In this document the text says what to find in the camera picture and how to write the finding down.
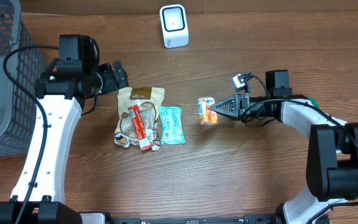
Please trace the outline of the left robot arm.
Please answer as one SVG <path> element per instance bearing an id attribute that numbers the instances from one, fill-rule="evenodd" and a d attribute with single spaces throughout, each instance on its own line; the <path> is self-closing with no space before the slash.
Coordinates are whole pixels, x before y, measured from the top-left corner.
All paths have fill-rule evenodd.
<path id="1" fill-rule="evenodd" d="M 0 202 L 0 223 L 112 223 L 108 212 L 77 212 L 65 205 L 65 171 L 74 130 L 86 100 L 127 87 L 120 61 L 100 64 L 88 35 L 59 36 L 59 57 L 35 81 L 31 93 L 7 69 L 19 47 L 3 60 L 4 73 L 37 106 L 27 158 L 9 201 Z"/>

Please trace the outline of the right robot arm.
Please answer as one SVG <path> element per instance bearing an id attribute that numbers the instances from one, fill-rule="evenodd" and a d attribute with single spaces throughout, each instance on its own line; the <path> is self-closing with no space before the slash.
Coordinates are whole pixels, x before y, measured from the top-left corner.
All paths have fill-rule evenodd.
<path id="1" fill-rule="evenodd" d="M 329 223 L 328 211 L 358 206 L 358 123 L 322 111 L 317 102 L 295 95 L 288 70 L 265 74 L 265 96 L 250 95 L 252 72 L 237 74 L 237 93 L 211 105 L 212 111 L 249 124 L 255 119 L 278 121 L 296 129 L 308 143 L 306 187 L 268 215 L 245 215 L 244 223 Z"/>

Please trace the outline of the green lid small jar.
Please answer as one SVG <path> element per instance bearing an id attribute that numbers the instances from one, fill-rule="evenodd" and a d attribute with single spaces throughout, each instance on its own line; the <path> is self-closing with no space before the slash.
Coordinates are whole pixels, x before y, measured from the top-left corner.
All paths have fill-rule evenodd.
<path id="1" fill-rule="evenodd" d="M 314 107 L 319 108 L 319 104 L 314 98 L 308 98 L 308 99 L 311 101 L 311 103 Z"/>

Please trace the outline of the beige brown snack bag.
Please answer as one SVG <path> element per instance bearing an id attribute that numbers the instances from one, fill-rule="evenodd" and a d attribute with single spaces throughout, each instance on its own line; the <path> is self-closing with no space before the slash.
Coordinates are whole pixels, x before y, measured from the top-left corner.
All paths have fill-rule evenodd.
<path id="1" fill-rule="evenodd" d="M 165 90 L 156 87 L 125 87 L 118 93 L 119 121 L 114 132 L 114 142 L 128 148 L 138 146 L 143 151 L 158 151 L 160 138 L 158 135 L 158 118 Z M 139 115 L 144 128 L 144 135 L 139 138 L 134 124 Z"/>

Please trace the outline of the teal snack packet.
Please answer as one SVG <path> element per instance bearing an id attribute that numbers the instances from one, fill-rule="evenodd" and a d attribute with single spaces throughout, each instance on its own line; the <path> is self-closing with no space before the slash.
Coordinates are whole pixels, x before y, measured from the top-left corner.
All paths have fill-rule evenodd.
<path id="1" fill-rule="evenodd" d="M 184 144 L 185 136 L 181 123 L 182 108 L 176 106 L 160 106 L 159 110 L 162 125 L 162 145 Z"/>

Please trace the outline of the orange small snack packet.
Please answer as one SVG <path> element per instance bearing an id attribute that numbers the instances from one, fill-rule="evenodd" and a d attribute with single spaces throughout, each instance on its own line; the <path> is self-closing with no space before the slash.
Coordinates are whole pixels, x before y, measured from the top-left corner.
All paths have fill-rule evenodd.
<path id="1" fill-rule="evenodd" d="M 198 110 L 201 124 L 218 124 L 217 113 L 211 109 L 213 104 L 215 104 L 215 99 L 213 97 L 207 96 L 198 98 Z"/>

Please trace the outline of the red stick snack packet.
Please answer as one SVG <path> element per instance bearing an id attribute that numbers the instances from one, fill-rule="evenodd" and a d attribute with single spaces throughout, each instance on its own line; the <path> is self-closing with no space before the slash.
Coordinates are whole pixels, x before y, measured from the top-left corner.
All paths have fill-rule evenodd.
<path id="1" fill-rule="evenodd" d="M 151 149 L 154 137 L 152 131 L 154 112 L 151 107 L 134 105 L 128 107 L 128 112 L 135 127 L 140 149 L 142 151 Z"/>

